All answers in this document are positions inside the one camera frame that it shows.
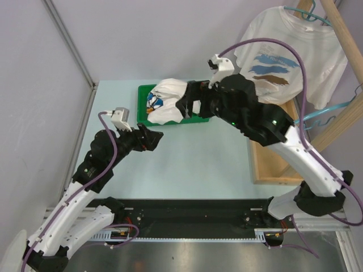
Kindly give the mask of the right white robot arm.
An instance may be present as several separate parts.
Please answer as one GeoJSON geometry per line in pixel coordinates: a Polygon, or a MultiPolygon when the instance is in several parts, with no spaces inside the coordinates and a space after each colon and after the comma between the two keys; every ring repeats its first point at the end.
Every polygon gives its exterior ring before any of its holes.
{"type": "Polygon", "coordinates": [[[295,213],[324,216],[343,208],[341,189],[351,183],[352,173],[328,165],[304,143],[299,128],[280,106],[260,103],[253,81],[240,74],[227,76],[212,87],[207,81],[189,81],[176,102],[183,118],[191,117],[195,101],[201,103],[199,117],[216,116],[226,121],[251,141],[279,154],[302,177],[300,186],[268,200],[261,214],[267,227],[275,227],[295,213]]]}

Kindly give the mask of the white brush-stroke print t-shirt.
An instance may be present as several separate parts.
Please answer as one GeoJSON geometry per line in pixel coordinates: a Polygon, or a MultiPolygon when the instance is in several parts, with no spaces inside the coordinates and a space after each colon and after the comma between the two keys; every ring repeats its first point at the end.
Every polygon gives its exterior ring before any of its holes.
{"type": "MultiPolygon", "coordinates": [[[[242,40],[261,37],[280,40],[298,53],[306,69],[306,99],[323,109],[348,63],[334,30],[298,19],[280,6],[261,12],[242,40]]],[[[254,82],[261,103],[284,104],[302,91],[299,62],[283,46],[254,42],[236,48],[234,55],[240,73],[254,82]]]]}

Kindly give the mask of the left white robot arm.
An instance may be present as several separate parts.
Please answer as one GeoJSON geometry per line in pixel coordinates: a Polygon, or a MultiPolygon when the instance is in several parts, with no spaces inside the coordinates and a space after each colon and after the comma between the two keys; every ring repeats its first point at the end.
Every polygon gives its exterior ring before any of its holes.
{"type": "Polygon", "coordinates": [[[63,198],[41,227],[27,240],[21,271],[64,271],[73,254],[104,228],[116,227],[135,239],[137,226],[125,220],[125,206],[108,197],[85,220],[76,223],[83,209],[95,199],[113,177],[113,169],[131,151],[154,151],[163,133],[137,129],[104,129],[97,132],[84,161],[79,165],[63,198]]]}

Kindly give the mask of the light blue hanger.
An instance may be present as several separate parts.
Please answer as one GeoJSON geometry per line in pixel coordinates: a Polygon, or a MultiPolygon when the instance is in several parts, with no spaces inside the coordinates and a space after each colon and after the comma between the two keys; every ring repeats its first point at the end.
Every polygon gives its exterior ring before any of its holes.
{"type": "Polygon", "coordinates": [[[317,117],[319,117],[321,115],[324,115],[324,114],[327,114],[327,113],[330,113],[330,112],[333,112],[333,111],[336,111],[338,109],[346,108],[357,97],[357,95],[358,95],[357,91],[358,91],[358,89],[360,87],[362,87],[362,84],[358,85],[355,88],[354,96],[349,101],[346,101],[346,102],[340,103],[340,104],[336,104],[336,105],[333,105],[333,106],[330,106],[330,107],[325,107],[324,109],[317,110],[315,112],[309,113],[308,115],[304,116],[304,118],[303,118],[303,126],[304,126],[303,129],[304,129],[304,131],[311,130],[311,129],[315,128],[315,127],[326,126],[330,121],[335,119],[336,116],[332,115],[328,119],[326,119],[325,122],[323,122],[322,120],[318,120],[317,117]],[[310,119],[314,119],[314,118],[315,118],[315,121],[310,126],[307,126],[306,121],[308,121],[310,119]]]}

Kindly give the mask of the white flower print t-shirt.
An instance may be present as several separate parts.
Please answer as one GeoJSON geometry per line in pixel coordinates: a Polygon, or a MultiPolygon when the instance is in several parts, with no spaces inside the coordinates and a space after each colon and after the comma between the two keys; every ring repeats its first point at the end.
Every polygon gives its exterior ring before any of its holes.
{"type": "Polygon", "coordinates": [[[180,123],[182,114],[176,103],[184,96],[187,82],[169,78],[160,81],[148,94],[146,102],[147,120],[153,124],[180,123]]]}

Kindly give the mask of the teal hanger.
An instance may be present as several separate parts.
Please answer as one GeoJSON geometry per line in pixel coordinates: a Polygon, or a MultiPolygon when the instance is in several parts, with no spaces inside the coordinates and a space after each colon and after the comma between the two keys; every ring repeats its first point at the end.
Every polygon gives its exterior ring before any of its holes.
{"type": "Polygon", "coordinates": [[[299,1],[297,7],[284,6],[285,10],[293,11],[294,15],[307,22],[320,21],[323,26],[332,26],[327,18],[322,18],[314,14],[316,2],[312,1],[299,1]]]}

